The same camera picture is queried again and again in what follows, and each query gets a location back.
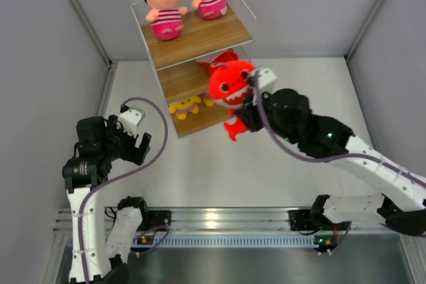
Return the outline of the red shark plush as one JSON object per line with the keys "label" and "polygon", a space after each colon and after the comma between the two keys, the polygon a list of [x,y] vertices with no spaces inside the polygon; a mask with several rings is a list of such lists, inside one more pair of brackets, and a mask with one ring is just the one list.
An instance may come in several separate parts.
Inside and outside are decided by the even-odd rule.
{"label": "red shark plush", "polygon": [[248,131],[244,122],[236,116],[236,111],[242,107],[244,99],[253,93],[249,78],[255,68],[251,62],[243,60],[219,63],[208,83],[210,98],[226,108],[229,117],[236,117],[233,123],[224,123],[229,139],[234,142],[237,135]]}
{"label": "red shark plush", "polygon": [[229,61],[237,61],[239,56],[232,49],[222,50],[210,53],[195,59],[195,61],[208,68],[208,72],[212,74],[219,65]]}

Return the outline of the yellow plush toy striped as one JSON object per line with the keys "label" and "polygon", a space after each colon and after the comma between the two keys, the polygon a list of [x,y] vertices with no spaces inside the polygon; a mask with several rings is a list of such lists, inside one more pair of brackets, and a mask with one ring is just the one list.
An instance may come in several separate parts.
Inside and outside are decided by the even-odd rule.
{"label": "yellow plush toy striped", "polygon": [[203,101],[207,107],[214,106],[214,101],[211,99],[211,97],[208,94],[203,95]]}

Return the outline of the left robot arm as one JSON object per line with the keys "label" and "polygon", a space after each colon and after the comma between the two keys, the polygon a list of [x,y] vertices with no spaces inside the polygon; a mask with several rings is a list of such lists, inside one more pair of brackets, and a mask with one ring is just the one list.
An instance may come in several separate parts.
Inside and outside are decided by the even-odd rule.
{"label": "left robot arm", "polygon": [[77,122],[78,141],[62,171],[73,225],[69,283],[129,281],[130,247],[136,231],[148,227],[149,210],[142,197],[122,199],[107,235],[99,190],[108,184],[113,161],[143,164],[151,140],[150,134],[137,132],[143,119],[143,111],[129,109],[118,116],[93,116]]}

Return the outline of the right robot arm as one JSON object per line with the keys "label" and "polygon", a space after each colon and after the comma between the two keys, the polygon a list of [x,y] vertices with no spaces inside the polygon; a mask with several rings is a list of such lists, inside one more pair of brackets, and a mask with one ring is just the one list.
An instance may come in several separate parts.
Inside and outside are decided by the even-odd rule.
{"label": "right robot arm", "polygon": [[319,195],[310,210],[317,228],[379,223],[403,235],[425,235],[425,177],[385,157],[339,120],[314,114],[306,96],[289,88],[263,92],[246,98],[236,116],[251,132],[265,128],[293,157],[336,166],[375,189],[370,196]]}

